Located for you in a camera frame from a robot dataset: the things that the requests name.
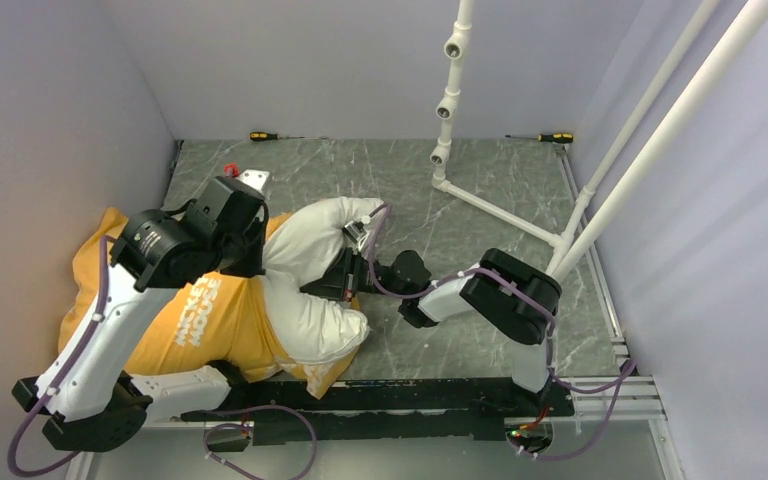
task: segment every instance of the red clip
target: red clip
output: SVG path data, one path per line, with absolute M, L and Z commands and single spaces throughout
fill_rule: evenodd
M 237 178 L 239 175 L 240 175 L 240 168 L 237 167 L 236 163 L 229 163 L 228 165 L 225 165 L 226 177 Z

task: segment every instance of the marble surface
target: marble surface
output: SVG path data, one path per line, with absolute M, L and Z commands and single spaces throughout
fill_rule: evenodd
M 393 215 L 379 242 L 389 263 L 413 249 L 443 276 L 500 248 L 545 268 L 551 248 L 515 227 L 431 186 L 433 140 L 187 141 L 164 208 L 197 195 L 207 179 L 234 162 L 272 172 L 273 214 L 333 196 L 380 197 Z M 550 231 L 572 210 L 571 194 L 551 146 L 527 140 L 455 141 L 447 166 L 455 185 Z M 559 371 L 567 376 L 617 373 L 587 259 L 563 282 L 559 308 Z M 496 377 L 511 372 L 510 342 L 477 313 L 435 328 L 400 320 L 399 301 L 361 297 L 372 333 L 344 379 Z

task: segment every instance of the yellow fabric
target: yellow fabric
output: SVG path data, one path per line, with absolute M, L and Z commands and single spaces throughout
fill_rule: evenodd
M 267 237 L 291 214 L 270 219 Z M 75 307 L 60 325 L 58 350 L 92 305 L 98 290 L 98 245 L 102 235 L 118 237 L 128 219 L 115 208 L 104 212 L 98 230 L 72 260 L 79 292 Z M 295 363 L 281 347 L 263 303 L 260 280 L 208 273 L 195 285 L 181 289 L 161 310 L 128 359 L 125 370 L 162 375 L 201 368 L 212 360 L 235 364 L 250 382 L 264 380 L 281 369 L 307 380 L 307 390 L 321 398 L 348 368 L 355 352 L 322 365 Z

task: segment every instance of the white wall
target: white wall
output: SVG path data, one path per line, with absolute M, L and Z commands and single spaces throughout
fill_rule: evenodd
M 70 259 L 102 210 L 160 204 L 172 136 L 96 0 L 0 0 L 0 479 L 13 383 L 54 359 Z M 32 426 L 21 463 L 60 458 Z M 61 470 L 48 478 L 62 478 Z
M 605 187 L 616 182 L 742 2 L 723 3 Z M 663 7 L 647 4 L 641 14 Z M 673 5 L 667 13 L 689 17 L 694 6 Z M 641 15 L 638 21 L 649 23 L 632 26 L 632 33 L 668 20 Z M 629 70 L 609 71 L 600 90 L 620 98 L 613 112 L 597 114 L 592 109 L 600 107 L 591 105 L 579 138 L 607 143 L 576 150 L 580 184 L 678 35 L 677 25 L 654 32 L 651 47 L 644 47 L 645 35 L 627 39 L 637 47 L 625 45 L 626 54 L 649 48 L 660 58 L 652 68 L 644 58 Z M 616 60 L 612 67 L 623 63 Z M 598 247 L 629 343 L 657 380 L 688 478 L 768 478 L 768 23 Z
M 177 138 L 436 138 L 457 0 L 105 0 Z M 575 129 L 643 0 L 477 1 L 461 137 Z

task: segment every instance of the screwdriver handle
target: screwdriver handle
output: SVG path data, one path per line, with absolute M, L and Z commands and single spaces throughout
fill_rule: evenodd
M 265 142 L 267 140 L 278 140 L 281 137 L 277 133 L 251 132 L 249 140 L 252 142 Z
M 549 133 L 546 135 L 537 135 L 538 142 L 567 144 L 572 143 L 571 133 Z

